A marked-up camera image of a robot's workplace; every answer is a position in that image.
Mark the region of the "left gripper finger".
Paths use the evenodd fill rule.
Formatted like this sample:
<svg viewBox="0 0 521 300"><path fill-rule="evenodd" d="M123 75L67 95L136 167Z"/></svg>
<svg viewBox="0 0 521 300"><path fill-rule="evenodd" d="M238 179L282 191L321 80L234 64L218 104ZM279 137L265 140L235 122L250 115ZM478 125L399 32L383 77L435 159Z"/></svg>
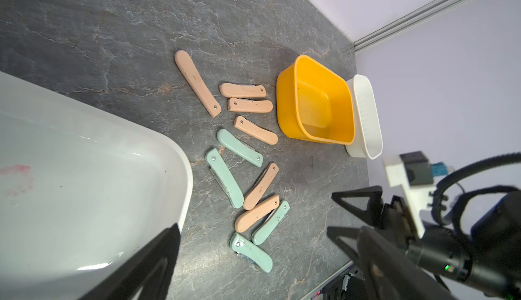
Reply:
<svg viewBox="0 0 521 300"><path fill-rule="evenodd" d="M165 299L179 256L180 229L175 223L142 247L82 299Z"/></svg>

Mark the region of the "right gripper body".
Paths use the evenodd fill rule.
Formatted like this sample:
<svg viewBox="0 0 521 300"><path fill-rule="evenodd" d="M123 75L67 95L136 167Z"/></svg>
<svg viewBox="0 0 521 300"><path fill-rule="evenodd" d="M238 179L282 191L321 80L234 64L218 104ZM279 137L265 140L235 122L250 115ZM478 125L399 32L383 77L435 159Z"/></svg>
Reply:
<svg viewBox="0 0 521 300"><path fill-rule="evenodd" d="M401 187L404 197L395 197L391 207L402 209L404 223L396 228L400 246L417 266L437 276L445 276L464 284L484 284L488 267L470 251L455 230L434 225L421 219L421 212L433 209L434 178L447 176L443 163L431 165L420 152L406 153L383 159L390 187Z"/></svg>

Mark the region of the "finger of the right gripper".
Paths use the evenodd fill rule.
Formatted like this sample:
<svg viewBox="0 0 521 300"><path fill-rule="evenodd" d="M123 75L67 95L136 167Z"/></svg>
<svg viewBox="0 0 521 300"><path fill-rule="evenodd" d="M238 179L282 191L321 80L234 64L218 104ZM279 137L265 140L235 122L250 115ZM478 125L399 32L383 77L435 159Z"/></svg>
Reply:
<svg viewBox="0 0 521 300"><path fill-rule="evenodd" d="M359 190L337 191L331 198L367 225L378 227L383 213L382 194L382 187L377 185Z"/></svg>
<svg viewBox="0 0 521 300"><path fill-rule="evenodd" d="M405 299L404 253L373 228L327 228L328 238L361 269L367 299Z"/></svg>

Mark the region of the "mint knife bottom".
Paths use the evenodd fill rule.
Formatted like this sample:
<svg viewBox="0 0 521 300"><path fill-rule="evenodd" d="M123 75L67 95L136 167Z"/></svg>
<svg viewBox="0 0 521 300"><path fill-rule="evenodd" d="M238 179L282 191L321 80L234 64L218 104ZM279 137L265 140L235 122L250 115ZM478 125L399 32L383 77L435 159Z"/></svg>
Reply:
<svg viewBox="0 0 521 300"><path fill-rule="evenodd" d="M273 269L272 258L243 235L235 232L231 237L229 246L239 255L245 256L256 263L264 272L270 273Z"/></svg>

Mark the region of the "white storage box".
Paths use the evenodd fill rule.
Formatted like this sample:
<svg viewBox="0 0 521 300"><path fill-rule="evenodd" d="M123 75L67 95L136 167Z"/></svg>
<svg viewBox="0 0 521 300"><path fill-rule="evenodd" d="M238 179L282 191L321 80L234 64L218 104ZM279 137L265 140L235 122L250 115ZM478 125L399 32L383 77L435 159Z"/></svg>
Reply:
<svg viewBox="0 0 521 300"><path fill-rule="evenodd" d="M170 138L1 74L1 298L78 299L172 225L193 188Z"/></svg>
<svg viewBox="0 0 521 300"><path fill-rule="evenodd" d="M354 106L355 137L345 149L351 157L375 160L383 152L383 137L370 80L360 74L346 81Z"/></svg>

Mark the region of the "yellow storage box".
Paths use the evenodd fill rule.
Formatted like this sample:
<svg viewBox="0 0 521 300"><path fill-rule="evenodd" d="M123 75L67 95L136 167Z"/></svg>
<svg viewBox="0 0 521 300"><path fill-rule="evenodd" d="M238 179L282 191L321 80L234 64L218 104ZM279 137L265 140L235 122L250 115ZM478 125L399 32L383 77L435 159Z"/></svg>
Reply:
<svg viewBox="0 0 521 300"><path fill-rule="evenodd" d="M302 141L351 145L354 105L346 81L307 55L300 55L276 81L281 131Z"/></svg>

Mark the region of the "pink knife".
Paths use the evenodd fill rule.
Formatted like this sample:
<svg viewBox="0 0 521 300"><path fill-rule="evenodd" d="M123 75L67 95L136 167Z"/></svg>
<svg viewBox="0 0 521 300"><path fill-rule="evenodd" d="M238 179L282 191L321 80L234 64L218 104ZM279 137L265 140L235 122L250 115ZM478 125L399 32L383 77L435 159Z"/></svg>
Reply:
<svg viewBox="0 0 521 300"><path fill-rule="evenodd" d="M269 113L274 106L270 100L250 100L230 98L228 100L228 110L241 113Z"/></svg>
<svg viewBox="0 0 521 300"><path fill-rule="evenodd" d="M210 116L215 118L219 115L221 106L204 83L190 55L184 50L178 50L174 55L174 61Z"/></svg>
<svg viewBox="0 0 521 300"><path fill-rule="evenodd" d="M265 201L256 205L253 209L241 214L235 222L234 228L237 233L243 233L251 228L257 221L277 209L280 204L279 195L273 195Z"/></svg>
<svg viewBox="0 0 521 300"><path fill-rule="evenodd" d="M273 183L278 172L279 166L275 162L268 165L255 186L244 198L243 208L245 210L252 210L258 204L259 200L264 196L269 186Z"/></svg>
<svg viewBox="0 0 521 300"><path fill-rule="evenodd" d="M241 115L236 117L233 127L268 145L276 145L278 143L278 136L275 133L257 126Z"/></svg>
<svg viewBox="0 0 521 300"><path fill-rule="evenodd" d="M219 91L223 96L229 99L258 99L267 96L267 91L262 85L244 85L225 82L219 86Z"/></svg>

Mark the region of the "pink knife top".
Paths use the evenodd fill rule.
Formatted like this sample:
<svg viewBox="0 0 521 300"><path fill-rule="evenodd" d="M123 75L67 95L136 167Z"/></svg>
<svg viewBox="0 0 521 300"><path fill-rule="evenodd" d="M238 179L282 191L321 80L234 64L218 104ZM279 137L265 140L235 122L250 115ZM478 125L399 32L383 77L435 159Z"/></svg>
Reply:
<svg viewBox="0 0 521 300"><path fill-rule="evenodd" d="M244 85L225 82L219 86L219 91L223 96L229 99L258 99L267 96L267 91L262 85Z"/></svg>

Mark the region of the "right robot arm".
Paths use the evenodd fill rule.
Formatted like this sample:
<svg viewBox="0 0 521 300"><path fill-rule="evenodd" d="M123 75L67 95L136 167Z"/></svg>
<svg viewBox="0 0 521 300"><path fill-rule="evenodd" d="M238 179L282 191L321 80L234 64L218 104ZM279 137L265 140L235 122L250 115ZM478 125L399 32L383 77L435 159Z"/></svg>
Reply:
<svg viewBox="0 0 521 300"><path fill-rule="evenodd" d="M369 299L452 299L446 280L519 299L520 190L496 185L454 202L446 194L461 180L519 163L519 153L507 153L451 171L421 151L388 157L388 183L403 196L385 203L379 186L335 192L364 226L329 227L328 238L362 271Z"/></svg>

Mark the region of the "pink knife by box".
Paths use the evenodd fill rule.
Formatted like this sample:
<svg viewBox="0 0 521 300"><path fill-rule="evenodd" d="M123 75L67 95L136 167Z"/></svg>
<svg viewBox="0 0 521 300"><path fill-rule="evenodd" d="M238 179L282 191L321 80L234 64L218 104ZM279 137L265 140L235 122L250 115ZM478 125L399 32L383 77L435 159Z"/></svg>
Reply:
<svg viewBox="0 0 521 300"><path fill-rule="evenodd" d="M184 50L178 50L174 55L174 61L210 116L215 118L219 115L221 106L204 83L190 55Z"/></svg>

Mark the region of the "mint knife short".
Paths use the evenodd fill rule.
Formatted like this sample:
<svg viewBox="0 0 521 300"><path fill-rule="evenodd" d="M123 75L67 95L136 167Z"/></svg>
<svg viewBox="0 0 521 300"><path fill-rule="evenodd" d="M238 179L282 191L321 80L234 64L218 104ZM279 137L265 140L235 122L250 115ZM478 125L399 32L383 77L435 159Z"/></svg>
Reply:
<svg viewBox="0 0 521 300"><path fill-rule="evenodd" d="M231 171L225 164L217 149L211 149L205 156L210 171L218 181L221 189L229 198L229 202L235 209L239 209L244 205L244 195L233 177Z"/></svg>

